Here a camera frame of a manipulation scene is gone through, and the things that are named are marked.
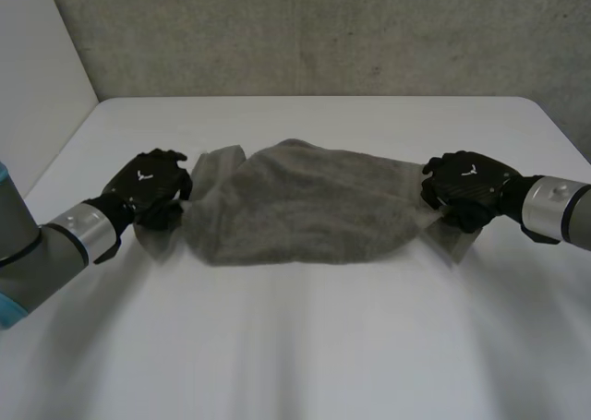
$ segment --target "towel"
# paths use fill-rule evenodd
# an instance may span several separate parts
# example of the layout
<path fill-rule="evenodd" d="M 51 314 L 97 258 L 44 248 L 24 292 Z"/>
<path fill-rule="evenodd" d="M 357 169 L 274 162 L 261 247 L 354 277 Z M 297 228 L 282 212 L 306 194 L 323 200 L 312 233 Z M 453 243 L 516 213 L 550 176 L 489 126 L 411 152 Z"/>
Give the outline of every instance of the towel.
<path fill-rule="evenodd" d="M 212 265 L 384 258 L 420 234 L 459 261 L 477 234 L 440 222 L 420 197 L 422 165 L 289 139 L 247 158 L 202 154 L 181 228 Z"/>

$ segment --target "gray wall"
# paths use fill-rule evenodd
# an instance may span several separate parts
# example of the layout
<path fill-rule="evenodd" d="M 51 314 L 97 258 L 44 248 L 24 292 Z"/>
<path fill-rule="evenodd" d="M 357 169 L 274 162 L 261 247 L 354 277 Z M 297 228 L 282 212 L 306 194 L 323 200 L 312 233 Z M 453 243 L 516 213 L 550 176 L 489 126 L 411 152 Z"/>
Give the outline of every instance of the gray wall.
<path fill-rule="evenodd" d="M 591 157 L 591 0 L 55 0 L 100 99 L 519 95 Z"/>

